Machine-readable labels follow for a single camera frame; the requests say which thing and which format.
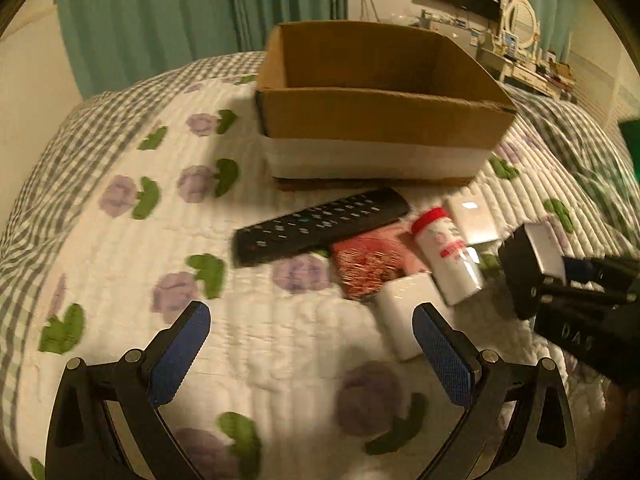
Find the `red packet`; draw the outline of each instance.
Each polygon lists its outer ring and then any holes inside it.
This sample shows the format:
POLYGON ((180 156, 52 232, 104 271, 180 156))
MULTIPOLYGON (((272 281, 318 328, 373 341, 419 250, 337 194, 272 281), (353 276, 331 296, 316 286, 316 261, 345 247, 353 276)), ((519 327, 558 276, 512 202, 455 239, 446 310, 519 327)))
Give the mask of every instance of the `red packet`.
POLYGON ((332 253, 347 298, 374 294, 385 282, 427 272, 409 224, 395 222, 332 245, 332 253))

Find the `bed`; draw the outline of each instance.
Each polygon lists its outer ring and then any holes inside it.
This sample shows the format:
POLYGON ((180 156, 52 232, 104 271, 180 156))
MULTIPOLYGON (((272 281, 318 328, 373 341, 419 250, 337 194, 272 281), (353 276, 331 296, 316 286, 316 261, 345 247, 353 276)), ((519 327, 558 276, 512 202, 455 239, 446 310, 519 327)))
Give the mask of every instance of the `bed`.
MULTIPOLYGON (((195 299, 211 309, 211 332, 161 412, 204 478, 414 479, 459 418, 428 364, 398 364, 374 309, 343 298, 325 254, 233 267, 236 228, 351 193, 274 186, 252 104, 262 56, 199 60, 86 102, 24 184, 0 241, 0 428, 31 472, 42 471, 68 359, 108 362, 144 348, 195 299), (347 412, 370 418, 344 415, 345 397, 347 412), (420 431, 394 452, 372 452, 380 421, 408 416, 416 397, 426 400, 420 431), (229 452, 233 416, 255 433, 260 460, 229 452)), ((576 105, 507 90, 516 121, 469 186, 500 235, 541 221, 567 255, 637 255, 640 189, 628 152, 576 105), (559 204, 570 222, 555 215, 559 204)), ((418 212, 454 190, 398 191, 418 212)), ((490 287, 456 307, 455 328, 505 360, 556 361, 584 475, 606 380, 529 321, 501 314, 505 302, 490 287)))

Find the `bottle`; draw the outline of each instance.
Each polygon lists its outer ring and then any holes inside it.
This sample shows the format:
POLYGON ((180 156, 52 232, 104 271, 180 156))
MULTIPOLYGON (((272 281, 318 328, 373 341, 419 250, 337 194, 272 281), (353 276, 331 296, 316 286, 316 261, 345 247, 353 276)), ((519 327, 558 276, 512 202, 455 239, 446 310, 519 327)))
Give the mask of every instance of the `bottle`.
POLYGON ((431 266, 431 273, 449 305, 482 289, 484 280, 471 259, 466 242, 441 207, 426 211, 412 224, 411 231, 431 266))

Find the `blue gripper pad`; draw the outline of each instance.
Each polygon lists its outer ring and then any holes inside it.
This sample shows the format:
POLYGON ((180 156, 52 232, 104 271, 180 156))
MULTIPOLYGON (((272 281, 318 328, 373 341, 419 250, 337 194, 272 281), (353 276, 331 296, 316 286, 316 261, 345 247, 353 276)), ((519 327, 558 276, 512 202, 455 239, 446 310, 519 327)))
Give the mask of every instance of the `blue gripper pad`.
POLYGON ((177 333, 149 373, 147 395, 155 408, 172 401, 191 363, 209 335, 210 327, 209 307, 201 301, 191 301, 185 312, 168 329, 169 331, 177 329, 177 333))
POLYGON ((476 383, 472 365, 468 360, 471 356, 475 359, 477 351, 474 354, 473 350, 468 351, 468 346, 459 348, 459 341, 456 339, 459 339, 460 332, 453 330, 431 303, 415 307, 412 325, 422 352, 436 372, 451 402, 464 408, 470 407, 476 383))

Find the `checkered fabric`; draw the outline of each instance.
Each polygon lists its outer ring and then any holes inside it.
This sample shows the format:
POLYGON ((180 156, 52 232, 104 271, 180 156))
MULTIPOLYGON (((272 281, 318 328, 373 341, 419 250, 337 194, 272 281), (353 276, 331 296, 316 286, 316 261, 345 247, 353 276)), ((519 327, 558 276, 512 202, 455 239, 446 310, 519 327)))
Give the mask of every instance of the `checkered fabric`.
POLYGON ((598 205, 612 234, 640 248, 640 187, 626 147, 578 105, 504 88, 522 119, 598 205))
POLYGON ((24 342, 47 271, 87 197, 156 110, 193 82, 255 73, 261 52, 195 61, 76 108, 22 186, 0 238, 0 431, 16 450, 24 342))

